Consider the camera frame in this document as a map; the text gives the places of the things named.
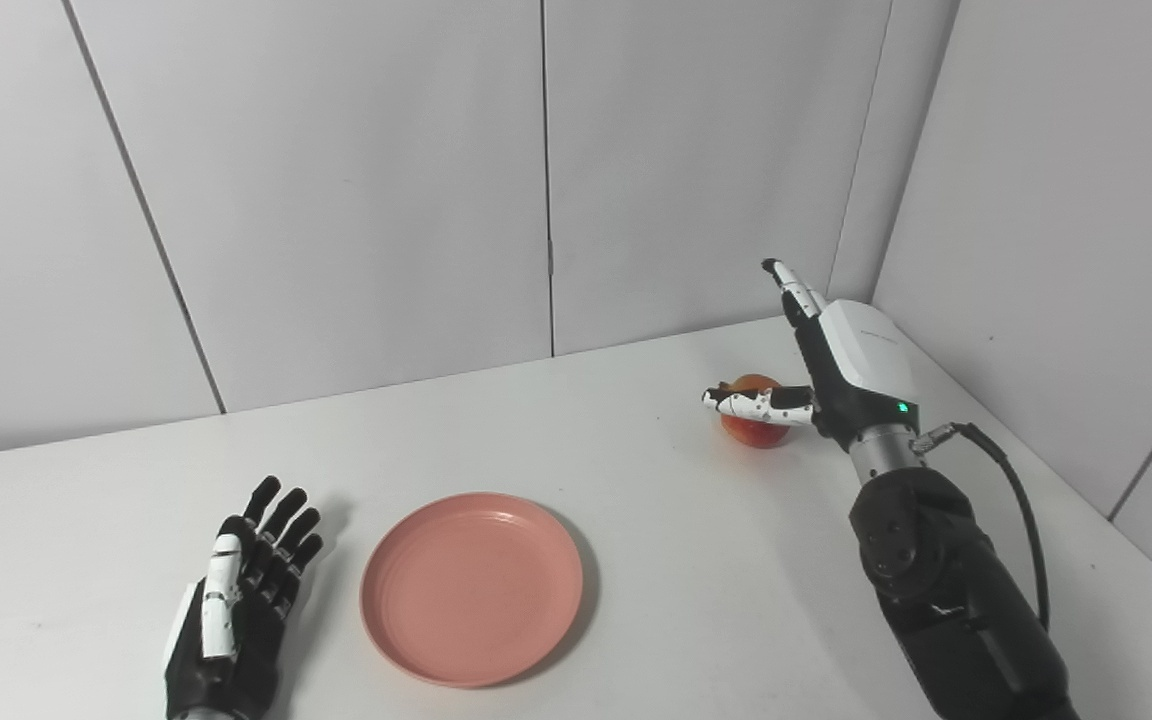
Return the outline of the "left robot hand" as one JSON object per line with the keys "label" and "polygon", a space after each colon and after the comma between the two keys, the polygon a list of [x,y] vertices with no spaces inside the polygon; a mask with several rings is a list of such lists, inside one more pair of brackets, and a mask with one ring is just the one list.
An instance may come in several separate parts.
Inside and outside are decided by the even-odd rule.
{"label": "left robot hand", "polygon": [[323,551],[320,511],[276,477],[223,520],[207,571],[188,585],[162,660],[168,719],[264,719],[280,683],[291,611]]}

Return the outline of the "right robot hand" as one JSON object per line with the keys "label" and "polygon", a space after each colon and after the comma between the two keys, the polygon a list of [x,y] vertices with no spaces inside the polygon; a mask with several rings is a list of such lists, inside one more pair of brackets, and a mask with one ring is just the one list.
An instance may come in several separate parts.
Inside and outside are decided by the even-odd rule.
{"label": "right robot hand", "polygon": [[814,427],[844,450],[879,429],[918,435],[914,370],[888,316],[852,300],[824,300],[790,266],[761,260],[791,325],[805,386],[710,387],[703,406],[768,427]]}

